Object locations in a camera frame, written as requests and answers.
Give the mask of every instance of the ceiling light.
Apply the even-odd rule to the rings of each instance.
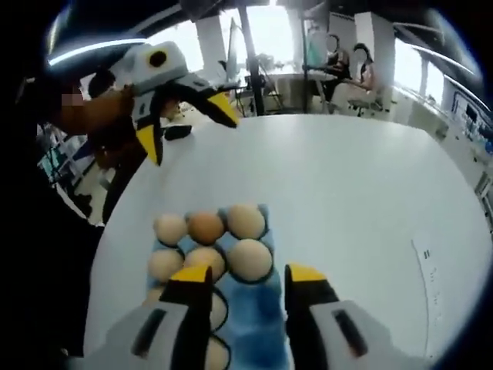
[[[412,44],[409,44],[409,46],[413,49],[416,49],[416,50],[419,50],[420,52],[426,52],[427,54],[430,54],[431,56],[436,56],[440,59],[443,59],[445,62],[449,62],[451,64],[453,64],[454,66],[457,66],[459,68],[462,68],[464,71],[466,72],[469,72],[471,73],[472,75],[474,75],[475,73],[472,72],[468,67],[466,66],[463,66],[461,63],[459,62],[456,62],[454,61],[453,59],[450,59],[448,58],[447,56],[445,55],[442,55],[440,54],[439,52],[434,52],[433,50],[430,50],[430,49],[426,49],[426,48],[423,48],[421,46],[417,46],[417,45],[412,45]]]
[[[489,112],[491,112],[491,110],[488,108],[488,106],[483,103],[483,101],[481,99],[479,99],[471,90],[469,89],[466,89],[464,85],[460,84],[459,82],[455,81],[454,79],[452,79],[451,77],[447,76],[447,75],[444,75],[444,77],[452,82],[454,85],[456,85],[457,87],[459,87],[460,89],[464,90],[464,92],[466,94],[468,94],[471,98],[473,98],[474,100],[476,100],[478,103],[480,103],[484,108],[486,108]]]
[[[55,64],[60,63],[68,58],[72,58],[73,56],[78,56],[80,54],[83,54],[84,52],[90,52],[92,50],[108,48],[111,46],[126,45],[126,44],[143,44],[146,42],[147,42],[146,39],[123,39],[123,40],[99,42],[97,44],[83,46],[82,48],[78,48],[70,52],[66,52],[65,54],[61,54],[56,58],[50,59],[48,61],[48,64],[50,66],[54,66]]]

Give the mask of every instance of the person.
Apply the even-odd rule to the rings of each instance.
[[[326,81],[322,85],[324,87],[324,95],[326,101],[330,102],[334,90],[344,80],[350,79],[349,70],[349,53],[340,47],[339,36],[329,34],[327,37],[327,65],[325,71],[335,76],[335,79]]]
[[[49,122],[69,135],[92,133],[128,116],[133,92],[128,87],[85,102],[73,82],[48,73],[22,81],[13,107],[15,124],[5,128],[6,137],[22,148],[5,168],[12,178],[5,191],[13,199],[5,212],[18,221],[15,245],[5,260],[21,266],[12,272],[18,285],[9,297],[21,311],[14,333],[20,341],[11,340],[24,342],[28,356],[55,365],[63,353],[83,354],[89,275],[103,229],[70,209],[37,167],[37,125]]]
[[[108,69],[99,70],[88,85],[88,94],[96,99],[114,91],[116,77]],[[102,222],[106,224],[123,191],[147,154],[140,145],[132,117],[120,116],[101,129],[88,135],[98,166],[103,170],[114,168],[115,176],[106,184],[106,198],[102,208]]]
[[[362,43],[357,43],[354,47],[355,59],[361,63],[359,68],[359,78],[343,79],[336,88],[333,99],[330,101],[331,110],[344,110],[350,100],[362,100],[372,102],[377,98],[377,78],[375,76],[374,61],[371,58],[370,50]]]

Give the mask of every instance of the egg carton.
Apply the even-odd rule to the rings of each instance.
[[[265,229],[258,241],[267,247],[273,262],[274,244],[269,226],[269,212],[266,205],[261,204],[257,207],[265,220]],[[229,352],[228,364],[223,369],[288,369],[286,332],[280,306],[280,275],[273,263],[268,274],[255,282],[245,281],[231,271],[226,254],[241,239],[228,231],[227,211],[228,208],[220,208],[217,211],[225,232],[211,246],[221,254],[225,262],[225,272],[214,284],[214,293],[216,298],[225,304],[226,314],[223,322],[217,328],[212,328],[211,338]],[[185,215],[187,222],[191,214]],[[197,244],[197,241],[187,234],[176,246],[166,246],[156,239],[153,251],[177,249],[185,258]],[[162,283],[148,274],[147,288],[151,290],[159,286],[162,286]]]

